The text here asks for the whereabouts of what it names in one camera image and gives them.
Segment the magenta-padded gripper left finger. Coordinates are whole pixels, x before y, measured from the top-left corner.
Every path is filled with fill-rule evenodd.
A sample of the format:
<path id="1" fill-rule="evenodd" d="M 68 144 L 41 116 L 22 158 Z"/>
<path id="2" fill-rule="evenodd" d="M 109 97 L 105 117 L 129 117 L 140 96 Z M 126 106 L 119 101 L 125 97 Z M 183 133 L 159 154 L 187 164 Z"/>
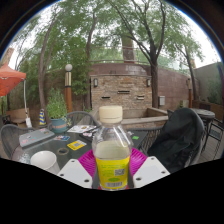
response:
<path id="1" fill-rule="evenodd" d="M 70 159 L 58 176 L 84 188 L 92 188 L 96 171 L 93 151 L 89 150 L 79 159 Z"/>

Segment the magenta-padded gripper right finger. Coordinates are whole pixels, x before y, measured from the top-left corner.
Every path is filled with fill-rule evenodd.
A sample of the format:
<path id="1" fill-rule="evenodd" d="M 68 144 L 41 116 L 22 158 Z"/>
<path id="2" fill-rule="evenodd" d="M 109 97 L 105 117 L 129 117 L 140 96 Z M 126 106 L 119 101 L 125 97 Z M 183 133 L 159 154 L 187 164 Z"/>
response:
<path id="1" fill-rule="evenodd" d="M 137 149 L 132 150 L 129 171 L 134 188 L 146 186 L 170 174 L 155 156 L 147 157 Z"/>

